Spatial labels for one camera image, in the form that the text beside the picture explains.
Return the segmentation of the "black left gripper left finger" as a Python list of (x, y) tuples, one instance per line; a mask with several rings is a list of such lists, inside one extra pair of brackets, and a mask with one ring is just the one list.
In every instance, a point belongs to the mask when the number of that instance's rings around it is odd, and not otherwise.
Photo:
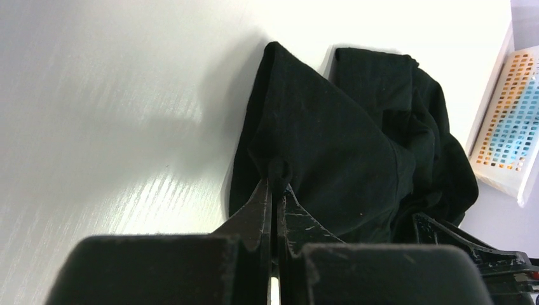
[(47, 304), (269, 304), (271, 191), (209, 234), (91, 236), (62, 266)]

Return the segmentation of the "black t shirt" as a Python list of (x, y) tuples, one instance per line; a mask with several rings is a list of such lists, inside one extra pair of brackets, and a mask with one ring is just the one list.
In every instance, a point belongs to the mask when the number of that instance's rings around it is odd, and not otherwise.
[(236, 150), (229, 207), (268, 179), (349, 243), (409, 243), (412, 216), (459, 224), (478, 185), (441, 85), (408, 55), (338, 48), (327, 80), (265, 49)]

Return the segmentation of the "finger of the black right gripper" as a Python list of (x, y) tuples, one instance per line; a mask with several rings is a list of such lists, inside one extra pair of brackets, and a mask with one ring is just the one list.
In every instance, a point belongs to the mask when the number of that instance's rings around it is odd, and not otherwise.
[(538, 304), (538, 259), (498, 250), (445, 220), (413, 215), (420, 244), (452, 245), (466, 252), (481, 273), (494, 304)]

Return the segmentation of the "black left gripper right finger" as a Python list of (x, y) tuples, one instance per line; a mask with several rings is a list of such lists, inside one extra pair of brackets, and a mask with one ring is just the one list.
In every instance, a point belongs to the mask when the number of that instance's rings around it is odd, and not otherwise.
[(469, 256), (448, 245), (344, 243), (288, 187), (277, 204), (282, 304), (491, 304)]

